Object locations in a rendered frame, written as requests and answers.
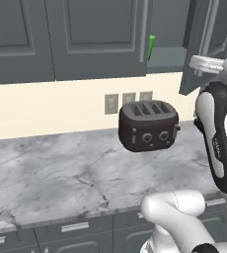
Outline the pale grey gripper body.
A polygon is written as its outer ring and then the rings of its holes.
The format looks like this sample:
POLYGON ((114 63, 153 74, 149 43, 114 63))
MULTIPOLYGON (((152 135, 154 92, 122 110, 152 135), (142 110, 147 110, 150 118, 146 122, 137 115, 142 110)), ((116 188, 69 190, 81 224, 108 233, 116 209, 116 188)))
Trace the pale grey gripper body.
POLYGON ((193 55, 189 67, 194 70, 196 76, 202 76, 203 73, 219 75, 223 70, 223 63, 224 59, 193 55))

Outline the green wine bottle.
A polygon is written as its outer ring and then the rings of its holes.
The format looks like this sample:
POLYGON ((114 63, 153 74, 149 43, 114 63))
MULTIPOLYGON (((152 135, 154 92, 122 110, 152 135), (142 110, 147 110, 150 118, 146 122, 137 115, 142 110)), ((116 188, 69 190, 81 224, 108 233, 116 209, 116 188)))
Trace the green wine bottle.
POLYGON ((149 36, 149 48, 148 48, 148 56, 147 56, 147 60, 150 60, 151 57, 151 53, 152 53, 152 49, 154 46, 154 41, 155 41, 156 37, 154 35, 150 35, 149 36))

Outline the grey base cabinet door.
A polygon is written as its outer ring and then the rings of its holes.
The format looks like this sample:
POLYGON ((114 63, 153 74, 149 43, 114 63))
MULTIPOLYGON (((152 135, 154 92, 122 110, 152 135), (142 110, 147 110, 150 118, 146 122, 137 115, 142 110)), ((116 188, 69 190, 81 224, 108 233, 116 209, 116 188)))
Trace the grey base cabinet door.
MULTIPOLYGON (((113 229, 113 253, 139 253, 152 230, 153 226, 113 229)), ((227 242, 227 228, 217 227, 207 231, 216 242, 227 242)))
POLYGON ((42 243, 39 247, 41 253, 113 253, 113 243, 108 239, 42 243))

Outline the dark brown four-slot toaster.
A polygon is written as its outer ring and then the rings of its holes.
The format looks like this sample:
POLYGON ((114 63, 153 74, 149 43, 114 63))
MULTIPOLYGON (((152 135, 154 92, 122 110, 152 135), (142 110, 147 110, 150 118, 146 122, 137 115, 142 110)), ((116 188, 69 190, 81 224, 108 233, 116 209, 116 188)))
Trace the dark brown four-slot toaster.
POLYGON ((180 129, 178 112, 164 101, 126 103, 118 113, 118 138, 131 152, 168 149, 180 129))

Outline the grey drawer front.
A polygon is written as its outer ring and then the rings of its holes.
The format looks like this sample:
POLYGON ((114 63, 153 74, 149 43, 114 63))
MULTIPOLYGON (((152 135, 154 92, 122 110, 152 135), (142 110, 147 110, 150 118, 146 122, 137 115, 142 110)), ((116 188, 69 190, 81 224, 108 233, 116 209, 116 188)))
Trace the grey drawer front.
MULTIPOLYGON (((219 193, 207 194, 204 196, 205 201, 223 199, 219 193)), ((137 226, 152 227, 153 224, 145 218, 138 218, 139 210, 118 212, 113 216, 113 228, 123 229, 137 226)), ((227 228, 227 213, 225 205, 214 207, 205 207, 205 211, 198 217, 208 230, 227 228)))
POLYGON ((0 244, 0 253, 39 253, 35 232, 30 229, 0 229, 0 236, 6 242, 0 244))
POLYGON ((66 222, 52 223, 37 227, 35 233, 39 243, 52 242, 79 236, 91 235, 100 232, 111 231, 113 229, 113 217, 111 215, 103 215, 90 218, 79 218, 77 220, 69 220, 66 222), (61 232, 61 226, 80 222, 89 222, 90 227, 70 232, 61 232))

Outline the grey wall cabinet door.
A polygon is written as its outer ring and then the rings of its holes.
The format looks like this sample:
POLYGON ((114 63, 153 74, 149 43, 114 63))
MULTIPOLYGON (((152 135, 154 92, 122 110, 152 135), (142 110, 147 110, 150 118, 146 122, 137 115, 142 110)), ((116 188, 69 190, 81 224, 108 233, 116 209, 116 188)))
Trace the grey wall cabinet door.
POLYGON ((142 1, 45 0, 55 79, 144 76, 153 0, 140 63, 142 1))
MULTIPOLYGON (((196 76, 189 67, 193 55, 199 55, 199 47, 204 29, 209 0, 190 0, 183 47, 187 50, 180 93, 188 95, 198 87, 205 87, 216 76, 203 73, 196 76)), ((216 21, 209 45, 208 57, 227 58, 227 0, 220 0, 216 21)))
POLYGON ((0 0, 0 84, 53 80, 44 0, 0 0))

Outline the grey wall cabinet carcass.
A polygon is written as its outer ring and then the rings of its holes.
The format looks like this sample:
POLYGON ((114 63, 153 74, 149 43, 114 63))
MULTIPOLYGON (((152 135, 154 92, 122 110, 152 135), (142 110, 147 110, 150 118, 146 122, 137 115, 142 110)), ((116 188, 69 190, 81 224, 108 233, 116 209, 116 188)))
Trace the grey wall cabinet carcass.
POLYGON ((153 0, 150 34, 155 36, 148 73, 182 72, 189 0, 153 0))

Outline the grey wall outlet plate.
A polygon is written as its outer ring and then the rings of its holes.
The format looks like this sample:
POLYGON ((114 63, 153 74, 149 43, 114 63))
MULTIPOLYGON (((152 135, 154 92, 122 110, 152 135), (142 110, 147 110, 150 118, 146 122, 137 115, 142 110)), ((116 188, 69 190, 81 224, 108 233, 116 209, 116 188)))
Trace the grey wall outlet plate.
POLYGON ((139 95, 139 100, 140 101, 146 101, 146 100, 151 100, 153 96, 153 92, 141 92, 139 95))
POLYGON ((105 95, 105 114, 112 115, 118 112, 118 94, 105 95))
POLYGON ((123 93, 122 94, 122 103, 125 105, 127 103, 134 102, 135 97, 136 97, 135 93, 123 93))

